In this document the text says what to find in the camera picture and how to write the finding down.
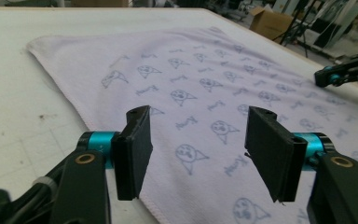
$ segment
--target white cloth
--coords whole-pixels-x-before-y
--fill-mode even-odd
[[[127,111],[152,106],[141,200],[161,223],[308,223],[314,173],[303,172],[295,203],[272,202],[243,155],[248,105],[358,160],[358,105],[216,28],[46,36],[28,50],[91,130],[120,131]]]

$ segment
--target white table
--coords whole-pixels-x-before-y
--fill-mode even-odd
[[[42,35],[108,35],[215,26],[244,46],[313,79],[322,67],[202,9],[0,8],[0,188],[18,198],[75,149],[87,130],[52,79],[25,48]],[[331,89],[358,100],[358,88]],[[115,181],[108,173],[110,194]],[[111,202],[115,223],[155,223],[139,201]]]

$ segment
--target black cable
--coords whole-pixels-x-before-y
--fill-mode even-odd
[[[28,189],[24,194],[20,196],[13,204],[13,212],[17,213],[24,205],[26,205],[36,193],[40,190],[40,185],[33,185],[30,189]]]
[[[19,211],[17,211],[12,218],[7,221],[7,224],[21,224],[24,223],[29,216],[36,211],[41,204],[44,204],[50,197],[50,189],[48,186],[36,184],[40,190],[36,195],[29,200]]]

